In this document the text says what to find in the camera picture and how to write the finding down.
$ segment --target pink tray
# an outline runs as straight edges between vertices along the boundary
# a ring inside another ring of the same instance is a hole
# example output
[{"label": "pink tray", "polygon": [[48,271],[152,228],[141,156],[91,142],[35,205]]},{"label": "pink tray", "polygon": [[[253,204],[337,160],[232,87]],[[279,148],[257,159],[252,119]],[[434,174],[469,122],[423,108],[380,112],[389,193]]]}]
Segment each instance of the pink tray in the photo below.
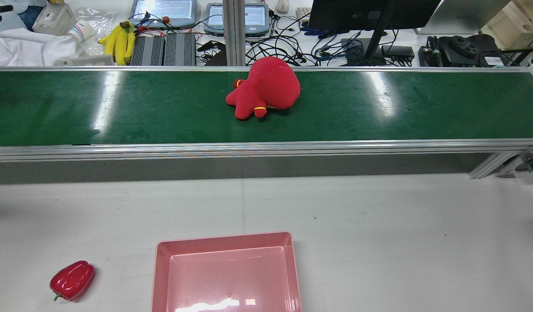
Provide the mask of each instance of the pink tray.
[{"label": "pink tray", "polygon": [[301,312],[289,232],[162,241],[152,312]]}]

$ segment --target stuffed animal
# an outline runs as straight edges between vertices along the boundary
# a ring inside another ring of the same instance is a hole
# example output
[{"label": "stuffed animal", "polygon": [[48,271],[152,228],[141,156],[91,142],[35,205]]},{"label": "stuffed animal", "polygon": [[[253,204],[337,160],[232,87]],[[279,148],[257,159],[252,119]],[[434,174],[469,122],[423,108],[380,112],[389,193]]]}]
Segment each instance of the stuffed animal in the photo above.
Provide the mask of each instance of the stuffed animal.
[{"label": "stuffed animal", "polygon": [[226,103],[235,106],[235,117],[243,120],[255,114],[262,118],[267,107],[288,109],[301,92],[292,69],[276,57],[258,59],[251,66],[247,80],[238,79]]}]

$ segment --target bunch of bananas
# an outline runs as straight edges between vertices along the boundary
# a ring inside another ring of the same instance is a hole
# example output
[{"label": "bunch of bananas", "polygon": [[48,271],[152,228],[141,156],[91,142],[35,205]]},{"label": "bunch of bananas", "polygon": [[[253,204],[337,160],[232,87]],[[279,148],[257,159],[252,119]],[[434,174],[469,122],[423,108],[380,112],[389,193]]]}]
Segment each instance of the bunch of bananas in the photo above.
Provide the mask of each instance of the bunch of bananas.
[{"label": "bunch of bananas", "polygon": [[104,44],[104,53],[114,56],[116,65],[126,65],[132,59],[133,46],[136,43],[134,26],[128,20],[116,26],[108,36],[99,40]]}]

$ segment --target monitor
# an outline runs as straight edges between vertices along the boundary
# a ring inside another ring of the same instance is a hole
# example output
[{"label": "monitor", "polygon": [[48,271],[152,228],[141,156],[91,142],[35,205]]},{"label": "monitor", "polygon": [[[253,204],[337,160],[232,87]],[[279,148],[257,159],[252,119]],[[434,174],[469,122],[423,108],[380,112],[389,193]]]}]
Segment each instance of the monitor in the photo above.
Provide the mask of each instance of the monitor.
[{"label": "monitor", "polygon": [[365,51],[371,61],[385,29],[425,26],[441,0],[313,0],[309,28],[375,30]]},{"label": "monitor", "polygon": [[[222,36],[224,34],[224,20],[222,18],[222,4],[207,4],[207,20],[204,29],[208,34]],[[270,22],[268,16],[268,4],[247,3],[245,4],[245,35],[262,36],[268,33]]]},{"label": "monitor", "polygon": [[[130,21],[138,25],[143,19],[145,12],[149,12],[159,18],[168,16],[170,25],[175,28],[187,28],[195,25],[197,0],[134,0]],[[166,28],[161,22],[154,21],[149,28]]]}]

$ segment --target plastic bag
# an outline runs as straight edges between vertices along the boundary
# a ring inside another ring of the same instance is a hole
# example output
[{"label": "plastic bag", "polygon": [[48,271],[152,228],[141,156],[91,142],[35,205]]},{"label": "plastic bag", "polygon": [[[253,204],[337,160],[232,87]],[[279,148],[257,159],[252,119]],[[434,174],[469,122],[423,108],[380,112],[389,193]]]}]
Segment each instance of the plastic bag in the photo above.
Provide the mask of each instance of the plastic bag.
[{"label": "plastic bag", "polygon": [[112,31],[112,22],[115,15],[116,13],[113,10],[94,10],[84,7],[76,10],[76,18],[88,22],[95,31],[93,36],[81,42],[85,55],[103,54],[104,48],[102,44],[98,44],[98,40]]},{"label": "plastic bag", "polygon": [[78,8],[76,18],[85,20],[95,31],[95,37],[101,39],[112,31],[112,22],[116,13],[113,10],[94,10],[92,8]]}]

